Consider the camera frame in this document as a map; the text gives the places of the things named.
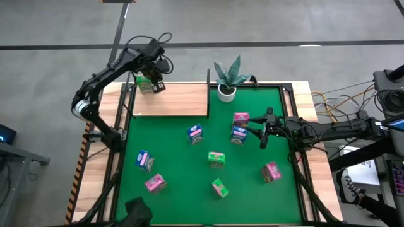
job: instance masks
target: wooden board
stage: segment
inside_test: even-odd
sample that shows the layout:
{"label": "wooden board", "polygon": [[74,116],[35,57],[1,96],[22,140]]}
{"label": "wooden board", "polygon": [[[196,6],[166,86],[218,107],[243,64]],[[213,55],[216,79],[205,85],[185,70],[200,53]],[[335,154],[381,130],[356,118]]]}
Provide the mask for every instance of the wooden board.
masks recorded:
{"label": "wooden board", "polygon": [[[285,82],[272,81],[262,83]],[[308,121],[317,121],[318,119],[314,109],[309,83],[307,81],[289,81],[287,83],[292,83],[293,85],[299,117],[303,117]],[[121,87],[122,83],[111,83],[104,89],[100,105],[100,115],[101,118],[103,118],[109,125],[114,125],[115,122]],[[152,94],[141,94],[140,92],[137,92],[134,114],[185,115],[187,112],[189,115],[206,115],[206,83],[166,83],[166,87],[166,91],[155,97],[152,97]],[[185,102],[181,103],[179,101],[180,99],[184,99]],[[288,99],[286,100],[286,103],[288,106],[288,112],[291,114],[290,102]],[[317,144],[316,146],[324,148],[322,143]],[[93,143],[90,146],[89,154],[97,152],[102,148],[102,144]],[[70,214],[70,216],[73,215],[73,221],[77,221],[82,218],[100,195],[108,153],[109,150],[107,149],[106,151],[103,151],[99,155],[96,155],[87,161],[83,173],[81,187],[78,191],[76,209],[74,210],[73,214]],[[335,192],[327,155],[318,149],[312,149],[311,151],[307,152],[307,159],[311,171],[314,191],[317,193],[324,205],[331,211],[331,213],[339,220],[342,220],[340,205]],[[107,201],[106,211],[109,211],[110,209],[111,197],[112,193]],[[312,213],[310,212],[310,200],[306,193],[304,194],[304,197],[308,216],[312,217]],[[108,213],[109,212],[105,212],[104,217],[108,217]]]}

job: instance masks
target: green mat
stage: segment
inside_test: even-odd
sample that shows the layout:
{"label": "green mat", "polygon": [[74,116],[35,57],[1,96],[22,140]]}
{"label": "green mat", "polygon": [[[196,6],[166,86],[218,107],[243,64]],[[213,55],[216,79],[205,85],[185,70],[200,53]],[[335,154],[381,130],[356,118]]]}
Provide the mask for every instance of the green mat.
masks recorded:
{"label": "green mat", "polygon": [[[129,128],[116,219],[126,216],[125,202],[142,196],[153,212],[152,224],[297,224],[301,223],[294,174],[287,161],[288,144],[271,136],[267,149],[249,134],[243,146],[229,142],[234,112],[262,116],[267,107],[283,115],[278,88],[237,89],[231,103],[210,91],[210,118],[137,117]],[[200,123],[203,141],[190,145],[188,128]],[[262,125],[250,123],[260,128]],[[139,150],[155,157],[151,172],[134,165]],[[208,152],[226,154],[223,169],[208,167]],[[283,177],[265,183],[260,168],[275,161]],[[144,183],[161,174],[166,188],[149,193]],[[223,182],[230,194],[221,199],[211,183]]]}

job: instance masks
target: concrete floor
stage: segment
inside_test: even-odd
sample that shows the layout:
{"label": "concrete floor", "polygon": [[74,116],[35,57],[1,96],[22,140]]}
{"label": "concrete floor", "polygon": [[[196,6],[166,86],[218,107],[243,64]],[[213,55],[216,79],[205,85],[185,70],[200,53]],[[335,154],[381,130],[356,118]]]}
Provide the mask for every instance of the concrete floor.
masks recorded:
{"label": "concrete floor", "polygon": [[[3,0],[0,45],[112,44],[121,9],[122,4],[96,0]],[[121,43],[163,32],[173,33],[172,42],[402,40],[403,26],[393,0],[140,0],[129,7]],[[18,147],[52,157],[48,167],[32,166],[39,178],[27,180],[13,226],[63,223],[84,130],[70,114],[71,99],[109,55],[110,50],[0,51],[0,122],[18,131]],[[229,65],[241,55],[241,73],[261,81],[306,80],[312,90],[327,91],[400,66],[404,45],[169,49],[166,55],[175,64],[166,81],[203,81],[213,62]],[[367,86],[329,97],[354,95]],[[354,111],[349,105],[342,109]],[[383,119],[372,103],[366,110]],[[383,225],[356,207],[342,209],[349,223]]]}

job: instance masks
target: monitor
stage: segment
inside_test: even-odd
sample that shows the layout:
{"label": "monitor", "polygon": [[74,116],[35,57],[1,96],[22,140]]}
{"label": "monitor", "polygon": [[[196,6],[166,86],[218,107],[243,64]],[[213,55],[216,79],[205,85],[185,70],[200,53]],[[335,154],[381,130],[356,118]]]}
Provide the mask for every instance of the monitor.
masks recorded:
{"label": "monitor", "polygon": [[404,132],[404,113],[382,121],[382,125],[390,129]]}

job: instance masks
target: potted plant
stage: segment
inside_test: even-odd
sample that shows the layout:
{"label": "potted plant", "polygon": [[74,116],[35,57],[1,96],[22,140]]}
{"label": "potted plant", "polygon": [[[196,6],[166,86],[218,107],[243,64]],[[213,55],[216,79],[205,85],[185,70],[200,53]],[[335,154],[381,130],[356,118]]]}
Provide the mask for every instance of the potted plant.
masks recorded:
{"label": "potted plant", "polygon": [[244,83],[248,77],[252,75],[239,75],[240,70],[240,56],[236,58],[229,70],[221,68],[215,62],[215,69],[219,75],[219,79],[216,80],[218,85],[217,95],[222,102],[231,102],[235,97],[237,86]]}

